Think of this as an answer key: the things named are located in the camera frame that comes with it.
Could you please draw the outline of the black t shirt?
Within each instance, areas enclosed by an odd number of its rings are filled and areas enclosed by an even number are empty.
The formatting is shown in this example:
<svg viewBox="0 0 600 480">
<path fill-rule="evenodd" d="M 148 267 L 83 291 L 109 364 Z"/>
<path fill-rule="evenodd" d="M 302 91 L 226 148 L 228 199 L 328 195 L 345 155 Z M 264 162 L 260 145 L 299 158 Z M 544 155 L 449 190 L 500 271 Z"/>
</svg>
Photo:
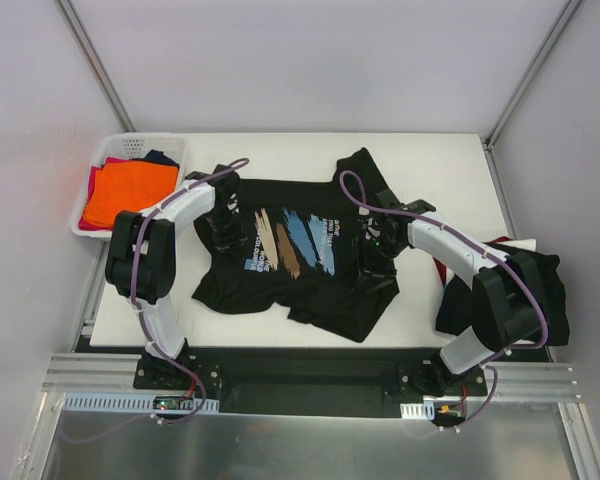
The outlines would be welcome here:
<svg viewBox="0 0 600 480">
<path fill-rule="evenodd" d="M 537 262 L 543 281 L 547 305 L 542 308 L 548 324 L 548 346 L 566 346 L 570 340 L 570 325 L 566 312 L 566 289 L 558 275 L 560 257 L 525 250 Z M 443 263 L 434 260 L 444 287 L 435 329 L 438 332 L 460 335 L 471 324 L 470 289 Z"/>
<path fill-rule="evenodd" d="M 356 178 L 341 183 L 338 174 Z M 343 193 L 377 194 L 388 187 L 369 151 L 336 163 L 328 182 L 244 179 L 237 192 L 244 241 L 225 251 L 212 241 L 203 218 L 194 228 L 211 266 L 193 299 L 222 314 L 248 314 L 273 304 L 288 319 L 361 343 L 398 295 L 394 279 L 363 286 L 354 242 L 362 231 L 359 209 Z"/>
</svg>

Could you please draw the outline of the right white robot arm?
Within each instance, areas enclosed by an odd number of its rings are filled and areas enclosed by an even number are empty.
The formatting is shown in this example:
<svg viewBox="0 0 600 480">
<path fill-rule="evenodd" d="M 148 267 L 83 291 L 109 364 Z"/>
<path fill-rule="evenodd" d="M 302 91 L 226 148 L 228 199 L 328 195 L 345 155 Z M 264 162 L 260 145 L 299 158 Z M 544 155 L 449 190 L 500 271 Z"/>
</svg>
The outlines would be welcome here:
<svg viewBox="0 0 600 480">
<path fill-rule="evenodd" d="M 453 340 L 410 374 L 409 383 L 440 397 L 461 388 L 466 374 L 514 346 L 564 346 L 570 328 L 556 255 L 484 244 L 445 224 L 424 200 L 400 202 L 385 189 L 360 211 L 354 242 L 356 288 L 366 294 L 395 284 L 395 258 L 405 249 L 431 255 L 452 276 L 436 326 Z"/>
</svg>

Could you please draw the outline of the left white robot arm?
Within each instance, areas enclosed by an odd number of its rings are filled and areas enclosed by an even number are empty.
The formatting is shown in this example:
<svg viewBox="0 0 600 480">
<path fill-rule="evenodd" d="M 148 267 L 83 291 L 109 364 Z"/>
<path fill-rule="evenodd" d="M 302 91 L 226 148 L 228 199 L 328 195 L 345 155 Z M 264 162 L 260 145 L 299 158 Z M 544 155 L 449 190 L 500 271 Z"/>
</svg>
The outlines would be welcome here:
<svg viewBox="0 0 600 480">
<path fill-rule="evenodd" d="M 210 227 L 214 250 L 224 252 L 244 242 L 237 170 L 245 164 L 239 159 L 217 165 L 211 174 L 195 172 L 156 204 L 140 212 L 123 210 L 114 220 L 105 280 L 129 303 L 144 336 L 136 389 L 202 389 L 170 298 L 176 240 L 185 227 L 201 219 Z"/>
</svg>

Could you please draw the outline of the white plastic laundry basket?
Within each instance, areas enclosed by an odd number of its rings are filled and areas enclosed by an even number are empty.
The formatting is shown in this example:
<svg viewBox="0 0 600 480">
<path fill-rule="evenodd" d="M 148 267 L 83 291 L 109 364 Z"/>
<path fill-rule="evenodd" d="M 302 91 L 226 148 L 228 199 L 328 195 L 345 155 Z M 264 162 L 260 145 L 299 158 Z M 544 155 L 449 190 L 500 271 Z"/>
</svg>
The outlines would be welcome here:
<svg viewBox="0 0 600 480">
<path fill-rule="evenodd" d="M 185 166 L 188 159 L 188 142 L 183 134 L 165 132 L 140 132 L 115 134 L 107 137 L 92 156 L 87 176 L 80 188 L 71 215 L 70 228 L 74 235 L 108 241 L 111 237 L 109 230 L 84 229 L 80 226 L 84 207 L 88 201 L 89 178 L 91 168 L 101 168 L 109 157 L 131 160 L 144 158 L 151 150 L 160 151 L 179 166 L 176 185 L 179 186 L 184 178 Z"/>
</svg>

